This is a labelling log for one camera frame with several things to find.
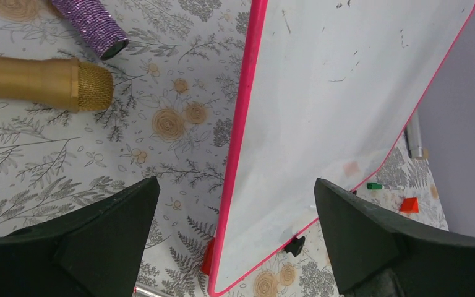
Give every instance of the red block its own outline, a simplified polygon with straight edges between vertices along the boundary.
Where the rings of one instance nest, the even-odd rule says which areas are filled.
[[[417,197],[405,198],[400,207],[400,212],[404,213],[419,213]]]
[[[207,250],[205,251],[205,257],[203,258],[203,263],[201,263],[201,272],[203,272],[206,275],[210,275],[213,252],[214,252],[214,238],[212,238],[208,242]]]

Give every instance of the gray wall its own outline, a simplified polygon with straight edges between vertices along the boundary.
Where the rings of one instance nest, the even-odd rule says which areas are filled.
[[[475,236],[475,12],[419,107],[451,231]]]

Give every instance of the whiteboard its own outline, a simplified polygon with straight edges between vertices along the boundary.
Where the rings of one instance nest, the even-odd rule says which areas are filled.
[[[354,189],[381,166],[474,6],[252,2],[211,296],[316,220],[316,178]]]

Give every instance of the table surface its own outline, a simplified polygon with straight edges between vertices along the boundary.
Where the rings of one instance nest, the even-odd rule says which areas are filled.
[[[131,39],[107,62],[48,1],[0,0],[0,55],[77,56],[108,68],[116,85],[113,106],[98,113],[0,100],[0,236],[157,175],[160,201],[138,281],[205,296],[199,267],[218,218],[250,2],[103,3]],[[427,162],[409,160],[403,139],[373,180],[407,188],[360,197],[397,211],[403,197],[417,196],[421,212],[411,218],[447,229]],[[319,225],[306,234],[303,255],[272,257],[228,296],[337,295]]]

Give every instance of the glitter cylinder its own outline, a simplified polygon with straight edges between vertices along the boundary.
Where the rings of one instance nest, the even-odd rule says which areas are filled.
[[[108,60],[128,45],[128,37],[99,0],[52,0],[100,57]]]

